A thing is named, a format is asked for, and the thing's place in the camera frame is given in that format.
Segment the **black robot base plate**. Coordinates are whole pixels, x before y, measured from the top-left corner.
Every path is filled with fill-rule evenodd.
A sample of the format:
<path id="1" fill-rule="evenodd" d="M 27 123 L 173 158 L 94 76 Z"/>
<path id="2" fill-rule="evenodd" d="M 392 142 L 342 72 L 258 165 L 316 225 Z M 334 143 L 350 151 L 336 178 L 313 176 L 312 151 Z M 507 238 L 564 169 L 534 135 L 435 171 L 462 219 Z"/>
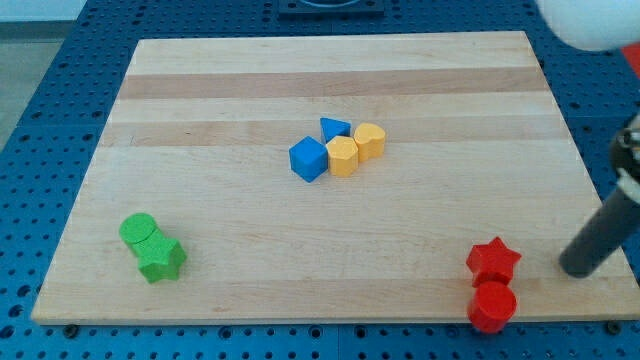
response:
<path id="1" fill-rule="evenodd" d="M 278 18 L 382 16 L 384 0 L 279 0 Z"/>

